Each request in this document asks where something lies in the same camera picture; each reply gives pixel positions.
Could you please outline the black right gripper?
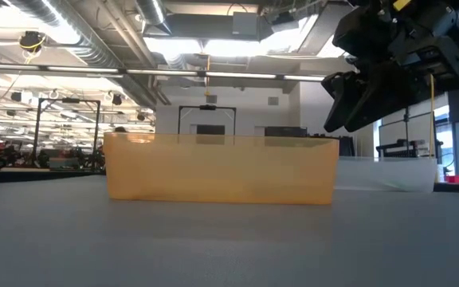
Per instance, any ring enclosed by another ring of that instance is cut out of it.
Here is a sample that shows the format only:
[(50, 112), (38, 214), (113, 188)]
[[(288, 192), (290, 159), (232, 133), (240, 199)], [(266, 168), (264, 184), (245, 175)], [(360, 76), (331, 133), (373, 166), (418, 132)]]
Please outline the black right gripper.
[(357, 73), (337, 72), (321, 84), (334, 100), (326, 132), (354, 132), (405, 108), (413, 95), (410, 75), (433, 76), (445, 91), (459, 89), (459, 1), (351, 1), (332, 44), (369, 73), (359, 98)]

